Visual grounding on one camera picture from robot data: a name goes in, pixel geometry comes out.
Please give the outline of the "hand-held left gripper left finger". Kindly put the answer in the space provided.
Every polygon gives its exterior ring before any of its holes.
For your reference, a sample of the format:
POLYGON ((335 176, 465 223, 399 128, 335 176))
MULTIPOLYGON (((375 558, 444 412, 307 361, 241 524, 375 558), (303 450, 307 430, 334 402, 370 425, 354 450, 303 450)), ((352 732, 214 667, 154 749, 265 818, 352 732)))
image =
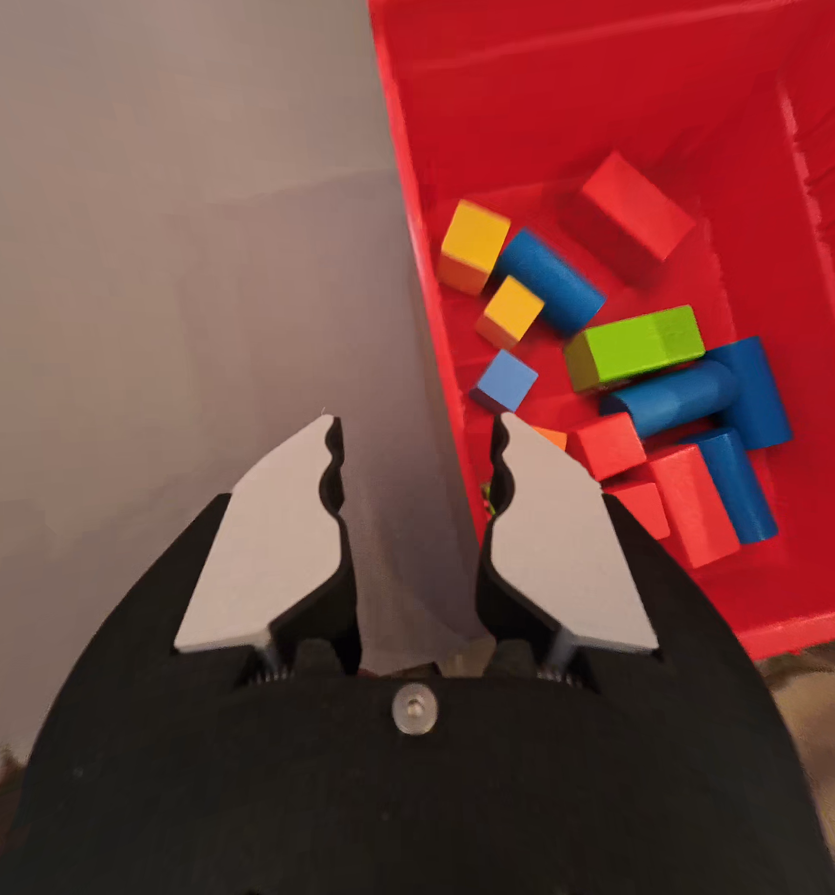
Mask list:
POLYGON ((174 648, 253 647, 292 669, 305 641, 328 643, 344 673, 361 664, 356 576, 341 509, 341 419, 323 414, 233 487, 174 648))

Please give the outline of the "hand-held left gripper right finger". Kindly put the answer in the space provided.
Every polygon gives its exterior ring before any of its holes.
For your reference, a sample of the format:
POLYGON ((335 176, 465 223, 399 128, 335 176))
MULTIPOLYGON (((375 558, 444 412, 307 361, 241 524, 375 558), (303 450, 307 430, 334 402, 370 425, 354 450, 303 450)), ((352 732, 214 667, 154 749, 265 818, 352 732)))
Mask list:
POLYGON ((650 655, 657 634, 586 468, 512 412, 492 425, 490 502, 476 582, 497 643, 522 640, 564 673, 581 648, 650 655))

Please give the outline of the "red plastic bin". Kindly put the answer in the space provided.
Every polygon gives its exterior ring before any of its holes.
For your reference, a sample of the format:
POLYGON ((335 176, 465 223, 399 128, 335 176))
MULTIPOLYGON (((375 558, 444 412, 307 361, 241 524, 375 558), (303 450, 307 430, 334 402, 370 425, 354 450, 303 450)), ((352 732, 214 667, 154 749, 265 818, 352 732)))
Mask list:
POLYGON ((759 337, 794 439, 751 457, 778 535, 693 572, 751 658, 835 640, 835 2, 370 2, 461 488, 487 515, 494 355, 436 277, 459 200, 526 227, 606 297, 601 322, 694 308, 759 337), (695 219, 647 282, 580 242, 618 151, 695 219))

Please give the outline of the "small red wooden block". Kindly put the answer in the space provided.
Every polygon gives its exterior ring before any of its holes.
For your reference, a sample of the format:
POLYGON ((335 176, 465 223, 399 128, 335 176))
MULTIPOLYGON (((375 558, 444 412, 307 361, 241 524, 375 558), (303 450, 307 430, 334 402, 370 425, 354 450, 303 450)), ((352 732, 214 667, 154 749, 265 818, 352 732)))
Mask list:
POLYGON ((606 485, 602 490, 617 498, 655 540, 661 542, 669 537, 669 520, 656 483, 621 481, 606 485))

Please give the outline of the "red wooden cube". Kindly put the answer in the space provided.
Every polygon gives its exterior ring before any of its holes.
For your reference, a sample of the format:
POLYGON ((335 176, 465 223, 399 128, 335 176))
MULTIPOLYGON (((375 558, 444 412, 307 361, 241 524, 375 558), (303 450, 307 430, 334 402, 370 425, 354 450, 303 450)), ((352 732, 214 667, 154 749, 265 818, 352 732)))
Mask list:
POLYGON ((647 452, 626 412, 600 416, 569 431, 566 453, 598 483, 647 463, 647 452))

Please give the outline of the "red rectangular wooden block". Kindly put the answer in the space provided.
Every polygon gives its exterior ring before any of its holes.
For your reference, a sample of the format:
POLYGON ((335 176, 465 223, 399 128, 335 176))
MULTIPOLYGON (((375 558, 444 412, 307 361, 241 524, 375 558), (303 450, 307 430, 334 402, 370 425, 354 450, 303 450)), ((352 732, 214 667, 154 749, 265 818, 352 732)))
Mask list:
POLYGON ((699 447, 660 448, 649 454, 647 473, 669 522, 666 547, 681 565, 698 569, 739 551, 737 533, 699 447))

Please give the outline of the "light blue wooden cube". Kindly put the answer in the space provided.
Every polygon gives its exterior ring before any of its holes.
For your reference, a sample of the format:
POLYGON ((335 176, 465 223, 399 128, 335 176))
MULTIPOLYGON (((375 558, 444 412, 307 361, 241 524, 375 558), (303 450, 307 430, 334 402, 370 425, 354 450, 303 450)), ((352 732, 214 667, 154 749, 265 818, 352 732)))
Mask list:
POLYGON ((468 390, 468 397, 489 413, 515 413, 538 376, 537 371, 512 352, 501 349, 468 390))

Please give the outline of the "blue wooden cylinder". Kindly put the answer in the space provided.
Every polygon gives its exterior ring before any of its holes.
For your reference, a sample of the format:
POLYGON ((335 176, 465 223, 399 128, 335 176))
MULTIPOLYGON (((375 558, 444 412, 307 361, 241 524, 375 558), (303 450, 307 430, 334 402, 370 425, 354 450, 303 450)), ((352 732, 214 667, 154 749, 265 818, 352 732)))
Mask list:
POLYGON ((700 450, 740 544, 762 543, 778 535, 777 522, 737 429, 704 431, 680 440, 679 445, 700 450))
POLYGON ((606 297, 533 231, 522 228, 502 249, 493 270, 515 279, 543 303, 542 316, 565 338, 583 330, 606 297))
POLYGON ((747 451, 792 441, 794 433, 759 337, 747 337, 707 351, 705 360, 722 364, 735 378, 737 396, 718 412, 721 425, 737 431, 747 451))
POLYGON ((676 372, 605 394, 602 416, 627 414, 642 441, 716 414, 739 394, 738 377, 724 364, 701 360, 676 372))

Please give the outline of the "green rectangular wooden block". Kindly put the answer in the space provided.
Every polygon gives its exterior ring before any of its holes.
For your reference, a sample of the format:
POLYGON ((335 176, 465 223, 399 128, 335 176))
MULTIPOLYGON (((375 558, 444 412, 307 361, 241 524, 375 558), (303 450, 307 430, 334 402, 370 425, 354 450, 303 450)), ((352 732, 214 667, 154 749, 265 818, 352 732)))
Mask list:
POLYGON ((572 390, 586 393, 701 358, 695 313, 682 305, 589 327, 564 347, 572 390))

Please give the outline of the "small yellow wooden cube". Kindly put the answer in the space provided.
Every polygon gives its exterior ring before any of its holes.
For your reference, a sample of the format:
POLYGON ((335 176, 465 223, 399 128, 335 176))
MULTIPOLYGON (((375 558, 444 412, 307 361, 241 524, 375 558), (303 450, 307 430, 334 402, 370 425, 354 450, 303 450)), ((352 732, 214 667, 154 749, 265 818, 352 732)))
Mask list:
POLYGON ((476 331, 495 348, 512 350, 524 337, 545 302, 512 275, 507 275, 477 320, 476 331))

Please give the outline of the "beige cloth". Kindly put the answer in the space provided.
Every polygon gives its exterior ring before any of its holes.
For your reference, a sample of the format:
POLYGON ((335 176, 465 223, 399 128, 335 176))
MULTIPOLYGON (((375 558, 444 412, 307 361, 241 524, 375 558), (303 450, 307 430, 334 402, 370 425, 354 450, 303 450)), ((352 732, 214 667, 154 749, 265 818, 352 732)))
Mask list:
POLYGON ((835 641, 757 667, 795 742, 835 861, 835 641))

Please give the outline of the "large yellow wooden cube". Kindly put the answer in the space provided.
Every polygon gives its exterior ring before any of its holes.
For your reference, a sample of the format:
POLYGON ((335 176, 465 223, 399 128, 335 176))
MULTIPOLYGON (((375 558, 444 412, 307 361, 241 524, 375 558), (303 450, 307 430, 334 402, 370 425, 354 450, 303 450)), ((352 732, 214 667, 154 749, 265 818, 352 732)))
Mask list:
POLYGON ((436 273, 468 296, 485 288, 511 229, 511 219, 470 200, 456 205, 442 240, 436 273))

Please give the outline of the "large red wooden block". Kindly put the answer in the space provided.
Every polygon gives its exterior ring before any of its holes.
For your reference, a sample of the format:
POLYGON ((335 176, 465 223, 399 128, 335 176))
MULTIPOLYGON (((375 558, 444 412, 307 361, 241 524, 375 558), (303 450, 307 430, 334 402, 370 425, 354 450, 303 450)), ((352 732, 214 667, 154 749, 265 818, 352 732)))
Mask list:
POLYGON ((585 261, 623 285, 658 285, 697 238, 698 221, 619 151, 565 181, 550 203, 585 261))

